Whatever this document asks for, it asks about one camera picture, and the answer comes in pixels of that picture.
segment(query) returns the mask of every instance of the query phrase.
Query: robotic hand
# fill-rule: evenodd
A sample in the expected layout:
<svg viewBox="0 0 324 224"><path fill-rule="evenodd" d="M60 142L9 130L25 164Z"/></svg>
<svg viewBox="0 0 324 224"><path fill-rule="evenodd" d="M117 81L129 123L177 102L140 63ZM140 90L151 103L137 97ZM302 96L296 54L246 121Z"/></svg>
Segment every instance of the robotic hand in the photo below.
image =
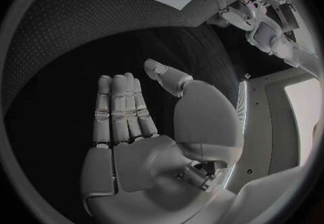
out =
<svg viewBox="0 0 324 224"><path fill-rule="evenodd" d="M246 39L261 51L282 58L287 64L301 67L319 77L319 61L315 54L289 40L278 23L266 15L267 9L257 0L238 0L230 6L218 0L220 16L246 31Z"/></svg>
<svg viewBox="0 0 324 224"><path fill-rule="evenodd" d="M144 69L180 98L175 141L158 134L138 79L101 76L81 176L85 208L100 223L184 223L220 193L206 166L231 166L242 153L237 113L220 91L151 59Z"/></svg>

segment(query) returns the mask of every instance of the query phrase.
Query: robot finger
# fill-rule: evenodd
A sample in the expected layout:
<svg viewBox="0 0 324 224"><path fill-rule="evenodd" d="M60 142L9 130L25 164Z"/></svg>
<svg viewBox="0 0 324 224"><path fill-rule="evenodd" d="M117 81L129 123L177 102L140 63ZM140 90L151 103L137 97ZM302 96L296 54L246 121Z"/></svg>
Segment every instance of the robot finger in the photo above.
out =
<svg viewBox="0 0 324 224"><path fill-rule="evenodd" d="M145 61L144 70L151 79L158 81L167 92L176 97L182 97L184 86L193 80L187 73L153 59Z"/></svg>
<svg viewBox="0 0 324 224"><path fill-rule="evenodd" d="M126 87L126 119L129 128L130 138L134 139L142 135L138 117L136 114L135 96L134 96L134 76L131 73L125 73L127 78Z"/></svg>
<svg viewBox="0 0 324 224"><path fill-rule="evenodd" d="M134 80L134 95L135 95L136 113L138 116L138 121L143 136L145 137L158 136L158 130L146 107L143 94L141 92L140 82L138 79Z"/></svg>
<svg viewBox="0 0 324 224"><path fill-rule="evenodd" d="M110 143L110 91L111 78L101 76L98 81L97 105L94 116L93 142Z"/></svg>
<svg viewBox="0 0 324 224"><path fill-rule="evenodd" d="M127 142L130 139L126 119L126 89L125 76L116 75L112 78L111 115L114 144Z"/></svg>

